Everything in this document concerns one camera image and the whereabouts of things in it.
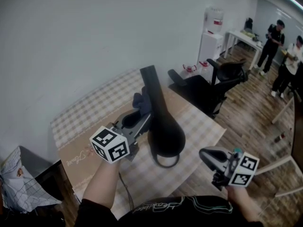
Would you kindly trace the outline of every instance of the man in black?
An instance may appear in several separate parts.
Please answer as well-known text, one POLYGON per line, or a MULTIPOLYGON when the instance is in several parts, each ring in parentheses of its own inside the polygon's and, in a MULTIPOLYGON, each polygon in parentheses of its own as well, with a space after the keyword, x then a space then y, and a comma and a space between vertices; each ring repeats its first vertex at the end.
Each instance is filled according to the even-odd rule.
POLYGON ((276 52, 278 50, 279 46, 284 45, 285 36, 282 32, 282 30, 285 28, 285 25, 282 20, 278 20, 275 25, 270 25, 268 28, 268 40, 262 50, 262 54, 260 56, 260 60, 258 62, 258 65, 255 65, 255 68, 260 68, 262 66, 263 61, 268 56, 267 62, 265 64, 265 67, 263 71, 260 72, 262 76, 265 75, 270 69, 271 62, 276 55, 276 52))

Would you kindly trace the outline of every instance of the white desk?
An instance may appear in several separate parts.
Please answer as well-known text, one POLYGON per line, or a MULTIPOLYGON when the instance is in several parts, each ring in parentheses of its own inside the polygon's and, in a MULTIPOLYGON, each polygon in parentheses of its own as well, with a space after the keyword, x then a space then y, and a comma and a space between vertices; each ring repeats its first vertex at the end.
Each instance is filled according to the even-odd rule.
POLYGON ((228 48, 229 48, 230 44, 232 43, 232 49, 231 49, 231 54, 232 54, 234 45, 237 43, 237 40, 241 40, 244 43, 246 43, 246 44, 250 45, 251 47, 253 47, 254 49, 256 49, 254 59, 252 60, 251 65, 250 65, 250 70, 251 70, 252 67, 256 64, 259 52, 262 51, 263 48, 257 46, 256 42, 254 42, 250 37, 241 33, 240 31, 228 31, 228 33, 229 33, 229 36, 228 36, 227 44, 225 47, 226 50, 224 53, 224 58, 227 57, 228 48))

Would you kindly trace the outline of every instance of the white table leg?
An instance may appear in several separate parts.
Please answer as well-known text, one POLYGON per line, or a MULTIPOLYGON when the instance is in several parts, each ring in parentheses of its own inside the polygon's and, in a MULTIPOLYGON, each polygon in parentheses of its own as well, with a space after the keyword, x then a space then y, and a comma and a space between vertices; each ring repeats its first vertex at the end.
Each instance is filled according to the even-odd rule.
POLYGON ((251 69, 253 68, 253 66, 256 64, 257 58, 258 58, 258 56, 259 56, 259 53, 260 53, 260 51, 259 51, 259 50, 256 50, 254 59, 252 60, 252 62, 251 62, 251 64, 250 64, 249 70, 251 70, 251 69))
POLYGON ((294 188, 294 189, 289 190, 289 191, 277 192, 275 194, 275 198, 282 197, 282 196, 285 196, 285 195, 289 195, 289 194, 292 194, 292 193, 295 193, 295 192, 298 192, 298 191, 301 191, 301 190, 303 190, 303 186, 294 188))
POLYGON ((262 174, 264 172, 268 172, 272 169, 275 169, 278 166, 281 166, 281 165, 285 164, 286 162, 288 162, 290 160, 292 160, 292 157, 290 155, 282 157, 281 159, 279 159, 279 160, 277 160, 277 161, 275 161, 275 162, 273 162, 273 163, 271 163, 267 166, 264 166, 264 167, 258 169, 255 175, 259 175, 259 174, 262 174))
POLYGON ((232 37, 232 49, 231 49, 231 55, 233 54, 233 49, 235 47, 235 45, 237 44, 238 39, 236 37, 232 37))
POLYGON ((282 114, 284 114, 284 112, 289 108, 289 106, 292 104, 292 102, 294 101, 294 97, 292 97, 292 99, 289 100, 289 102, 285 105, 285 107, 279 112, 279 114, 273 119, 273 121, 271 122, 272 124, 274 124, 275 122, 278 121, 278 119, 281 117, 282 114))
POLYGON ((225 59, 226 59, 226 57, 227 57, 227 53, 228 53, 228 48, 229 48, 229 43, 230 43, 231 37, 232 37, 232 35, 231 35, 231 34, 228 34, 228 40, 227 40, 227 43, 226 43, 225 53, 224 53, 224 58, 225 58, 225 59))

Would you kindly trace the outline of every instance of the black pants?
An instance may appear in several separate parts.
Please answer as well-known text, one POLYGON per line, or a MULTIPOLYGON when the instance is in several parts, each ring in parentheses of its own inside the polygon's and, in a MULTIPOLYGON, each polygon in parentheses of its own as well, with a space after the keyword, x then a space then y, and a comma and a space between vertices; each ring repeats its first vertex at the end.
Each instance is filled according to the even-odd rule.
POLYGON ((273 91, 279 90, 280 93, 283 93, 293 78, 294 75, 289 72, 285 65, 280 66, 279 75, 273 84, 273 91))
POLYGON ((273 58, 275 56, 277 52, 277 48, 273 47, 272 45, 266 43, 263 50, 262 50, 262 54, 260 56, 259 62, 258 62, 258 66, 261 67, 263 61, 265 60, 265 58, 268 56, 267 62, 265 64, 264 67, 264 72, 268 72, 271 66, 271 62, 273 61, 273 58))

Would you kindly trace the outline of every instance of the black t-shirt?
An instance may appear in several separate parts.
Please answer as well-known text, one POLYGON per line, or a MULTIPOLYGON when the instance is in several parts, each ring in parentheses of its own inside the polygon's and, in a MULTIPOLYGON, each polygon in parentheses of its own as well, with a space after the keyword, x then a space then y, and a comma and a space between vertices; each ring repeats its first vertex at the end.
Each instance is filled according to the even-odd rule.
MULTIPOLYGON (((277 31, 275 25, 270 25, 268 31, 274 40, 277 40, 278 42, 281 42, 281 44, 284 44, 285 36, 281 31, 277 31)), ((268 39, 266 44, 274 49, 278 49, 279 47, 279 45, 272 42, 271 39, 268 39)))
POLYGON ((83 199, 75 227, 157 224, 198 226, 262 227, 261 222, 247 222, 239 210, 227 200, 215 196, 160 198, 148 201, 134 210, 115 218, 109 208, 83 199))

